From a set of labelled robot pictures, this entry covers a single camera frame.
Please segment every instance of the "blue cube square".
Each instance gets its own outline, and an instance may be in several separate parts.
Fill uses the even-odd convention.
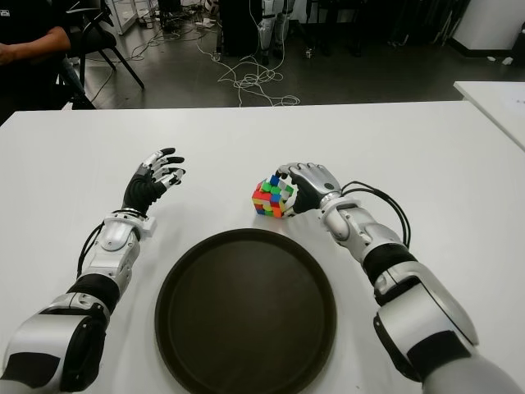
[[[270,185],[279,186],[279,177],[277,175],[272,175],[272,178],[270,178]]]

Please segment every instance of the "floor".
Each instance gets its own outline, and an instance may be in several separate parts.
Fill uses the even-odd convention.
[[[167,36],[158,46],[148,47],[142,57],[130,62],[146,85],[141,90],[122,65],[111,76],[94,100],[97,108],[202,108],[237,107],[238,89],[231,82],[217,83],[227,69],[202,54],[213,52],[216,34],[202,32],[189,25],[179,39]],[[134,48],[147,43],[157,28],[148,30],[136,25],[119,37],[118,48],[128,57]],[[344,43],[332,45],[333,54],[304,56],[303,40],[291,34],[286,41],[286,56],[277,69],[280,81],[262,85],[272,97],[294,95],[301,105],[342,103],[385,103],[408,101],[459,100],[453,88],[456,80],[525,81],[525,69],[503,66],[486,58],[466,58],[449,46],[405,46],[369,44],[360,58],[352,57]],[[135,50],[139,53],[143,47]],[[238,58],[225,58],[234,66]],[[271,59],[270,68],[278,65]],[[256,72],[255,65],[236,69],[237,78]],[[111,68],[105,62],[87,63],[86,89],[92,98],[107,80]],[[267,106],[267,98],[240,93],[243,106]]]

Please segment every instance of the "white table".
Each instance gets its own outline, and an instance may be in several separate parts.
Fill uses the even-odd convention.
[[[454,87],[525,150],[525,82],[460,81]]]
[[[24,319],[74,281],[86,236],[120,207],[139,162],[172,145],[188,173],[150,209],[157,233],[143,243],[88,392],[185,393],[154,340],[158,291],[187,249],[240,227],[298,241],[331,281],[335,347],[305,393],[418,392],[376,338],[377,306],[361,268],[315,213],[255,215],[258,181],[295,160],[395,197],[411,219],[412,252],[470,313],[481,352],[525,388],[525,155],[468,102],[17,113],[0,128],[0,352]],[[373,196],[362,201],[399,230],[390,207]]]

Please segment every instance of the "black tray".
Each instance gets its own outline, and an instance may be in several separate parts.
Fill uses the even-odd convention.
[[[155,310],[157,344],[193,394],[295,394],[330,354],[330,283],[300,245],[274,232],[223,232],[167,275]]]

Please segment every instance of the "green cube square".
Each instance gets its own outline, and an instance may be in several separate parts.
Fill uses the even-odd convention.
[[[261,191],[266,191],[267,193],[272,189],[272,185],[268,182],[264,182],[261,186]]]

